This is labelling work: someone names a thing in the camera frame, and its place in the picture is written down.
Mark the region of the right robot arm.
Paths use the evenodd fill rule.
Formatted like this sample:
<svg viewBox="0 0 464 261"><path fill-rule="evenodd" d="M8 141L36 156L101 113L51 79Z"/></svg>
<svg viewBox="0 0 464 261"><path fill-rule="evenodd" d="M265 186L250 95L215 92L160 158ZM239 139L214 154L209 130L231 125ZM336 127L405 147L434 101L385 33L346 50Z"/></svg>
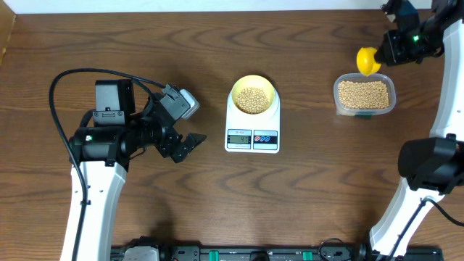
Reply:
<svg viewBox="0 0 464 261"><path fill-rule="evenodd" d="M399 186L384 215L360 245L357 260L403 260L407 245L432 207L463 185L463 2L433 1L421 21L409 1L388 1L389 30L368 55L369 72L380 64L421 63L444 57L439 107L429 137L407 141L398 157Z"/></svg>

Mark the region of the yellow measuring scoop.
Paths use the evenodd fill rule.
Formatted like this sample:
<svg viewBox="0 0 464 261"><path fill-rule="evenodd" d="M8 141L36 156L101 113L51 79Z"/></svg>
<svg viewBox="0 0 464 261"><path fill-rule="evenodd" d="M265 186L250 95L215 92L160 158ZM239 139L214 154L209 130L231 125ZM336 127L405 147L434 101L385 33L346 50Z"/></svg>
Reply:
<svg viewBox="0 0 464 261"><path fill-rule="evenodd" d="M381 64L375 60L377 49L373 47L362 47L356 57L357 69L364 76L370 76L377 73Z"/></svg>

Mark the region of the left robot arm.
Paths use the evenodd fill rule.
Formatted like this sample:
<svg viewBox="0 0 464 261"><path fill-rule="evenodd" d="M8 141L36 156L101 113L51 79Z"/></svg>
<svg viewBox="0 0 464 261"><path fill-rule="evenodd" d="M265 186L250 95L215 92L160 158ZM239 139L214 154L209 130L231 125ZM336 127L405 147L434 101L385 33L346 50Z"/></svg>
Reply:
<svg viewBox="0 0 464 261"><path fill-rule="evenodd" d="M185 89L166 85L136 112L134 80L98 80L96 109L85 114L69 140L72 199L61 260L108 260L117 203L130 160L154 146L162 157L182 162L206 137L179 134L199 102Z"/></svg>

